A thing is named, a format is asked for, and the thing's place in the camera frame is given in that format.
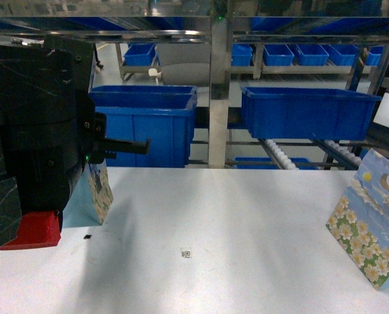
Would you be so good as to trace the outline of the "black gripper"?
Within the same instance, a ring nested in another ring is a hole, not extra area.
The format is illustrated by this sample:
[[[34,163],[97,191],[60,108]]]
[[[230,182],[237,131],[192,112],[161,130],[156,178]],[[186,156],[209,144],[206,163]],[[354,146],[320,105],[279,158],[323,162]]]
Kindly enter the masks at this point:
[[[92,43],[57,36],[0,42],[0,247],[30,212],[55,212],[61,231],[88,164],[149,151],[148,141],[107,138],[107,117],[89,96],[95,54]]]

